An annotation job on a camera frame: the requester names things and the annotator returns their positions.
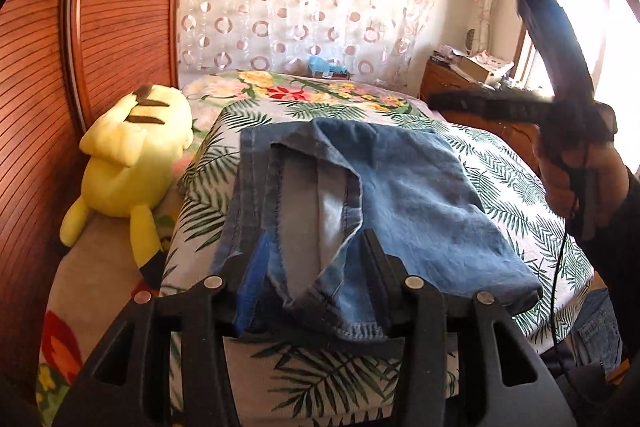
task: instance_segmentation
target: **black cable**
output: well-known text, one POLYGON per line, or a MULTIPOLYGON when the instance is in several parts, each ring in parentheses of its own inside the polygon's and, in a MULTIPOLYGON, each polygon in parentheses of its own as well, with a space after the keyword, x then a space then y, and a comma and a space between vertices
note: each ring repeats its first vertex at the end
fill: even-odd
MULTIPOLYGON (((584 150, 584 160, 582 162, 582 169, 583 170, 587 165, 588 155, 589 155, 589 145, 587 144, 586 147, 585 147, 585 150, 584 150)), ((558 344, 560 342, 558 341, 558 331, 556 330, 556 311, 555 311, 555 307, 556 307, 556 286, 558 286, 558 275, 560 273, 560 267, 562 265, 562 259, 564 257, 564 246, 566 245, 566 240, 567 240, 567 237, 569 235, 569 222, 572 219, 574 219, 575 211, 576 211, 576 203, 577 202, 578 202, 578 196, 576 194, 575 197, 574 197, 574 203, 572 203, 572 205, 571 205, 570 216, 565 222, 564 235, 562 236, 562 243, 560 244, 560 251, 558 253, 558 263, 556 264, 556 270, 554 272, 554 281, 553 281, 553 284, 551 286, 551 306, 550 306, 551 309, 549 311, 549 321, 551 322, 551 337, 552 337, 552 339, 554 341, 554 351, 556 352, 556 358, 558 359, 558 362, 560 364, 560 369, 561 369, 561 372, 562 372, 561 376, 564 376, 566 378, 566 381, 569 384, 569 387, 572 389, 572 391, 574 391, 574 393, 578 397, 580 397, 580 399, 584 400, 585 402, 587 402, 587 403, 589 403, 591 405, 600 405, 599 402, 593 401, 588 396, 585 396, 584 393, 582 393, 580 390, 578 390, 578 388, 574 384, 573 380, 569 376, 569 371, 567 370, 566 366, 564 365, 564 359, 562 358, 562 355, 558 351, 558 344)))

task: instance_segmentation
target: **bed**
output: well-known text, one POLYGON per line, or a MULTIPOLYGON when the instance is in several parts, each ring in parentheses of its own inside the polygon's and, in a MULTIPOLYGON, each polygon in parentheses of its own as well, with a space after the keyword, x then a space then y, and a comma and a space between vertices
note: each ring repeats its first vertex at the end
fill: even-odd
MULTIPOLYGON (((514 320, 538 352, 550 347, 549 293, 563 222, 546 206, 539 179, 498 137, 447 123, 426 104, 404 94, 356 82, 233 71, 203 76, 184 87, 183 93, 193 112, 195 139, 175 167, 174 185, 154 211, 168 253, 161 296, 182 292, 207 274, 232 195, 242 127, 320 116, 367 120, 431 129, 452 146, 487 215, 543 285, 543 299, 514 320), (204 201, 205 193, 216 197, 204 201)), ((556 296, 561 337, 569 332, 592 276, 587 259, 569 240, 556 296)), ((49 296, 36 382, 36 400, 46 425, 101 335, 141 289, 145 285, 133 262, 128 223, 95 216, 62 260, 49 296)), ((390 410, 398 360, 354 359, 287 344, 232 340, 225 342, 225 350, 245 426, 273 421, 280 426, 345 425, 390 410)), ((172 338, 170 367, 174 420, 180 425, 177 335, 172 338)), ((447 367, 443 384, 447 396, 453 396, 458 379, 454 348, 447 367)))

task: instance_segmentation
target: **yellow plush toy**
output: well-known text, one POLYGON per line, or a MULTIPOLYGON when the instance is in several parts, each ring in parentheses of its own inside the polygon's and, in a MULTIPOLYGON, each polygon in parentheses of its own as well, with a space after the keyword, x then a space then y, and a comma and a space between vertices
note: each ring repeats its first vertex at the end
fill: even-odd
POLYGON ((62 221, 62 243, 75 244, 92 210, 129 217, 133 256, 152 282, 143 267, 152 265, 161 245, 151 209, 164 197, 175 162, 193 141, 191 123, 187 99, 166 86, 140 87, 98 118, 80 140, 80 150, 91 158, 81 195, 62 221))

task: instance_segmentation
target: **blue jeans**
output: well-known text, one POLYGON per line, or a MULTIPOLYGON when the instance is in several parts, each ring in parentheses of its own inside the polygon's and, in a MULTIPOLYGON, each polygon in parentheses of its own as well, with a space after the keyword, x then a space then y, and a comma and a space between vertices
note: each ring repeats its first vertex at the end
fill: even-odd
POLYGON ((284 310, 340 339, 384 339, 388 317, 373 303, 385 296, 367 281, 364 229, 444 293, 487 290, 512 314, 542 294, 442 138, 318 118, 241 131, 236 190, 210 270, 230 255, 252 256, 238 329, 284 310))
POLYGON ((587 295, 571 330, 577 365, 599 362, 608 375, 622 361, 622 339, 606 288, 587 295))

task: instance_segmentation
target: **black clamp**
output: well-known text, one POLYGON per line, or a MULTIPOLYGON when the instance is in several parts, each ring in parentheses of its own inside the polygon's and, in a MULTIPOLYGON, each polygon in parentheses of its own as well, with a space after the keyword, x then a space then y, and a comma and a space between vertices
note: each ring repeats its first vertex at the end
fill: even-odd
MULTIPOLYGON (((364 240, 386 288, 389 335, 404 337, 392 414, 369 425, 444 425, 446 336, 454 332, 463 409, 458 425, 575 426, 542 360, 494 296, 443 295, 386 255, 372 230, 364 231, 364 240)), ((233 288, 246 267, 243 257, 225 265, 228 280, 221 273, 178 295, 135 295, 89 356, 53 426, 170 425, 169 342, 180 331, 186 427, 239 427, 223 337, 235 336, 233 288)))

